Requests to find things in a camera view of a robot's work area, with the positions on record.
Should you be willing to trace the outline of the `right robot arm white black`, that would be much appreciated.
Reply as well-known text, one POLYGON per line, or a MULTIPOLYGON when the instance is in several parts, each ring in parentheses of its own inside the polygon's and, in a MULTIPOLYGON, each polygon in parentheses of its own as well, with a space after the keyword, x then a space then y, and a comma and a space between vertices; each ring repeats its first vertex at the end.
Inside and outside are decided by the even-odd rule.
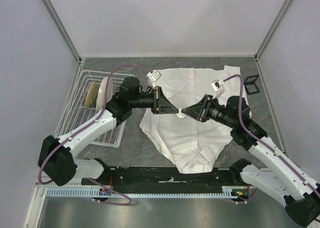
POLYGON ((213 120, 231 128, 233 140, 261 160, 275 175, 258 170, 251 162, 240 159, 229 172, 235 185, 243 182, 255 186, 285 209, 299 226, 320 221, 320 184, 291 161, 267 132, 250 118, 250 107, 240 96, 232 96, 226 105, 205 95, 200 102, 182 109, 182 113, 199 121, 213 120))

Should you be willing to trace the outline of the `white shirt garment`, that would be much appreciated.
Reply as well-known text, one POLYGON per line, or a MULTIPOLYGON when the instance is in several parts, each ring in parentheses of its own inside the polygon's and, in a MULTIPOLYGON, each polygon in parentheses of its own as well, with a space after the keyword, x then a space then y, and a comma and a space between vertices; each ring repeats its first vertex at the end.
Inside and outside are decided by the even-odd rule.
MULTIPOLYGON (((176 108, 187 108, 206 94, 214 95, 211 83, 239 74, 240 68, 228 65, 223 70, 169 68, 160 73, 156 85, 162 88, 165 97, 176 108)), ((201 123, 189 116, 155 115, 149 109, 139 126, 182 174, 212 171, 221 151, 232 140, 231 129, 213 120, 201 123)))

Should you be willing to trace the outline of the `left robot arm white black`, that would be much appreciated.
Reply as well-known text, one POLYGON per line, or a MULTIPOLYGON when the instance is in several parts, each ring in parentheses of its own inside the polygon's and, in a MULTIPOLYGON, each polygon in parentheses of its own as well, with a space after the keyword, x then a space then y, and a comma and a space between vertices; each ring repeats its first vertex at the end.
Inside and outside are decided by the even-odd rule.
POLYGON ((76 156, 100 135, 113 130, 132 115, 136 108, 150 109, 153 114, 176 114, 179 110, 165 97, 160 86, 141 90, 136 77, 127 77, 113 93, 111 77, 105 77, 97 93, 101 106, 88 121, 58 138, 46 137, 38 159, 38 182, 63 186, 73 178, 92 178, 99 185, 106 184, 110 173, 97 159, 76 161, 76 156))

